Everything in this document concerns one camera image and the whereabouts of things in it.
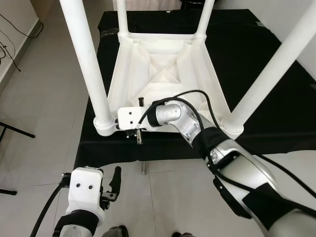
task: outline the tiled floor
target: tiled floor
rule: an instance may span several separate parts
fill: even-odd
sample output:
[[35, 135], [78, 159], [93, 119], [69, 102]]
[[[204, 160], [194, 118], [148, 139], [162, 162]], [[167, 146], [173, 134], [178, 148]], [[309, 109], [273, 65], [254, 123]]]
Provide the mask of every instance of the tiled floor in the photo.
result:
[[[111, 2], [85, 1], [95, 47], [96, 26]], [[0, 187], [18, 190], [15, 197], [0, 195], [0, 235], [5, 237], [29, 236], [61, 173], [72, 170], [88, 98], [58, 1], [43, 22], [45, 29], [19, 64], [22, 73], [13, 75], [0, 97], [1, 121], [36, 135], [31, 139], [8, 131], [0, 145]], [[316, 189], [316, 152], [271, 157]], [[141, 162], [120, 165], [120, 196], [95, 236], [120, 224], [131, 237], [169, 237], [175, 230], [198, 237], [262, 236], [253, 221], [236, 217], [221, 200], [202, 160], [152, 161], [145, 176]], [[104, 167], [104, 184], [114, 167]], [[286, 195], [316, 206], [295, 183], [272, 170]], [[63, 190], [54, 201], [37, 236], [50, 236], [67, 207], [67, 193]]]

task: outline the gray floor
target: gray floor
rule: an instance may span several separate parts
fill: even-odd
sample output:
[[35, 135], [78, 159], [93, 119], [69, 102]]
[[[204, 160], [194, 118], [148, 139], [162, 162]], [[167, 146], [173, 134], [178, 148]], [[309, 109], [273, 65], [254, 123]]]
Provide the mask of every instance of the gray floor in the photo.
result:
[[[85, 2], [96, 47], [96, 26], [102, 12], [112, 7], [112, 1], [105, 2]], [[36, 135], [31, 139], [8, 131], [0, 146], [0, 187], [18, 191], [15, 197], [0, 195], [0, 235], [4, 237], [29, 236], [61, 173], [72, 170], [88, 99], [58, 1], [44, 24], [19, 64], [22, 72], [14, 74], [0, 98], [0, 120]], [[271, 157], [316, 189], [315, 151]], [[95, 236], [121, 224], [131, 237], [169, 237], [175, 230], [198, 237], [262, 236], [252, 220], [236, 217], [221, 200], [202, 160], [152, 161], [145, 176], [141, 162], [120, 165], [120, 196]], [[104, 184], [111, 180], [114, 167], [104, 167]], [[316, 206], [294, 182], [272, 170], [286, 195]], [[54, 201], [38, 237], [51, 236], [65, 213], [67, 194], [63, 190]]]

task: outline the silver robot arm segment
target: silver robot arm segment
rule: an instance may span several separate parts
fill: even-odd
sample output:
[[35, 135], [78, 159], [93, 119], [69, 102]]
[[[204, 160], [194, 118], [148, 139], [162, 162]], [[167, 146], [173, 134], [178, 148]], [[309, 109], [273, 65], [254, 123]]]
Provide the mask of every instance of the silver robot arm segment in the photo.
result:
[[149, 113], [148, 121], [153, 127], [165, 124], [176, 127], [214, 173], [213, 183], [232, 211], [238, 216], [253, 218], [264, 236], [315, 237], [315, 216], [280, 201], [239, 188], [218, 177], [216, 173], [220, 172], [240, 184], [277, 198], [284, 198], [267, 167], [206, 118], [200, 116], [204, 126], [203, 131], [190, 108], [179, 101], [170, 101], [165, 105], [157, 106], [154, 113]]

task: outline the black cloth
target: black cloth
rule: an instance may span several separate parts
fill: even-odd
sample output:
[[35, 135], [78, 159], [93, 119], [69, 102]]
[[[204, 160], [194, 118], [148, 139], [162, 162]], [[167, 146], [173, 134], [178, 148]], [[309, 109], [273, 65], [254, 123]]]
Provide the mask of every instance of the black cloth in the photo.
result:
[[[193, 34], [200, 10], [127, 12], [130, 32]], [[205, 44], [230, 109], [273, 56], [280, 41], [249, 10], [214, 10]], [[119, 49], [118, 17], [104, 12], [99, 23], [98, 61], [106, 91]], [[316, 150], [316, 90], [314, 79], [295, 62], [244, 125], [237, 141], [262, 154]], [[126, 139], [125, 132], [109, 137], [93, 127], [88, 101], [75, 167], [102, 166], [135, 160], [199, 158], [179, 134], [143, 133], [144, 144]]]

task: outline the black tablecloth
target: black tablecloth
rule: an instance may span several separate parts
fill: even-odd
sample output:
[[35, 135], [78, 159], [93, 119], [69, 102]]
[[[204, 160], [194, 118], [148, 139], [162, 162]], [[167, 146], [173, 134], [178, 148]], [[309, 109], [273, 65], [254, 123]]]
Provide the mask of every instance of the black tablecloth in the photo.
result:
[[[128, 12], [130, 32], [193, 34], [200, 10]], [[232, 110], [273, 56], [280, 41], [249, 10], [214, 10], [205, 44]], [[108, 92], [118, 53], [118, 18], [104, 12], [99, 23], [98, 61]], [[295, 62], [244, 125], [239, 143], [262, 154], [316, 150], [314, 79]], [[125, 132], [102, 137], [93, 127], [88, 101], [75, 167], [135, 160], [199, 158], [179, 134], [143, 133], [144, 145]]]

